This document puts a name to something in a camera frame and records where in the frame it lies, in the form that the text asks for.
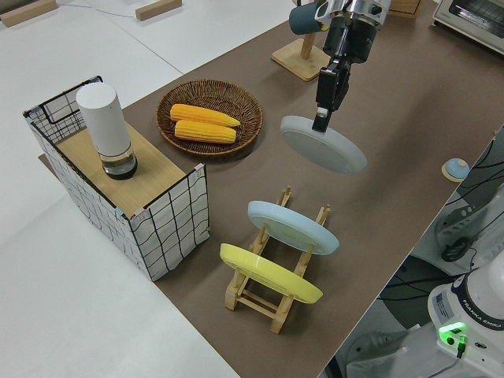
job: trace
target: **round woven basket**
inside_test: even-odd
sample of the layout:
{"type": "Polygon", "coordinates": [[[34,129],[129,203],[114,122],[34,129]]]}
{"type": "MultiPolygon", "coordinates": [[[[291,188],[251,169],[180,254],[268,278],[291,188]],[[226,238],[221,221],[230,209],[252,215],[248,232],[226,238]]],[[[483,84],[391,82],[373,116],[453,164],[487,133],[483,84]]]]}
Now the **round woven basket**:
{"type": "Polygon", "coordinates": [[[248,146],[262,127],[262,110],[257,100],[233,83],[221,80],[195,80],[175,87],[157,106],[159,132],[174,146],[191,154],[202,156],[226,156],[248,146]],[[233,144],[193,142],[175,136],[175,121],[170,119],[174,104],[201,106],[225,113],[240,121],[235,128],[233,144]]]}

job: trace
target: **wire mesh basket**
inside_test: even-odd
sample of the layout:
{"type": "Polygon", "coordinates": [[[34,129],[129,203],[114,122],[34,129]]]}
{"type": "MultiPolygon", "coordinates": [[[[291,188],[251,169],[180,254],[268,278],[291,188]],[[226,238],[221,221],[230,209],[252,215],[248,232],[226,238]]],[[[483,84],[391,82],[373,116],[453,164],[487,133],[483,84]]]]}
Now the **wire mesh basket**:
{"type": "Polygon", "coordinates": [[[198,165],[128,217],[58,148],[59,142],[86,127],[76,93],[98,81],[100,76],[84,81],[25,111],[24,117],[82,213],[150,280],[158,280],[209,238],[206,167],[198,165]]]}

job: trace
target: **brown tabletop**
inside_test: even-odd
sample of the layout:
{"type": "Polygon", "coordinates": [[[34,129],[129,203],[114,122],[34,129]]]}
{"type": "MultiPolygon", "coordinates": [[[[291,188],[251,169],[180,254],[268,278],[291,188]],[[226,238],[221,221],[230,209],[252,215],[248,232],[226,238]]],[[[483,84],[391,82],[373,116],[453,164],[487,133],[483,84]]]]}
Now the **brown tabletop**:
{"type": "MultiPolygon", "coordinates": [[[[357,176],[312,165],[281,139],[283,116],[313,118],[316,111],[317,80],[303,82],[270,58],[295,39],[287,24],[124,110],[185,172],[207,164],[211,237],[156,284],[240,376],[317,376],[456,188],[441,174],[442,164],[474,163],[502,125],[504,59],[432,26],[434,9],[425,2],[415,20],[388,17],[368,61],[352,68],[331,127],[368,158],[357,176]],[[161,137],[155,116],[162,96],[202,78],[233,82],[261,104],[263,130],[249,154],[201,159],[161,137]],[[324,296],[313,305],[296,302],[275,335],[260,313],[224,307],[232,270],[219,259],[219,245],[247,248],[258,231],[247,218],[248,202],[275,202],[288,184],[289,207],[301,214],[314,218],[322,205],[332,205],[326,227],[341,246],[312,258],[305,278],[324,296]]],[[[319,33],[316,44],[324,38],[319,33]]],[[[274,240],[264,256],[287,267],[298,258],[274,240]]]]}

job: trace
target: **corn cob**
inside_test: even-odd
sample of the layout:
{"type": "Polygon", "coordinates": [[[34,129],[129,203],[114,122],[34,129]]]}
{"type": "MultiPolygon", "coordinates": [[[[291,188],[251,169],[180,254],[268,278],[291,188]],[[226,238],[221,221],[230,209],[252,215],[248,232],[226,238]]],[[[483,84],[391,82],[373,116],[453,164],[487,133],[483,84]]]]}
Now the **corn cob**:
{"type": "Polygon", "coordinates": [[[175,125],[175,136],[197,142],[231,144],[236,141],[236,130],[195,120],[179,120],[175,125]]]}
{"type": "Polygon", "coordinates": [[[198,122],[218,124],[229,128],[239,126],[239,120],[236,120],[227,114],[217,112],[216,110],[202,108],[200,106],[186,104],[173,104],[170,109],[170,118],[175,122],[178,120],[196,120],[198,122]]]}

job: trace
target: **white table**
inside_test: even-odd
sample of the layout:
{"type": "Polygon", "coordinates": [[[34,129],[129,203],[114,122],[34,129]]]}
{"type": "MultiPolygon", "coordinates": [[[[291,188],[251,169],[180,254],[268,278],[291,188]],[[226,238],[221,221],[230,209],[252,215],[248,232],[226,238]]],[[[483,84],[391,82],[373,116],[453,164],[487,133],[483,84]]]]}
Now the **white table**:
{"type": "Polygon", "coordinates": [[[0,376],[236,376],[75,207],[22,112],[95,75],[127,106],[286,20],[292,4],[187,0],[140,23],[92,9],[106,3],[61,0],[0,25],[0,376]]]}

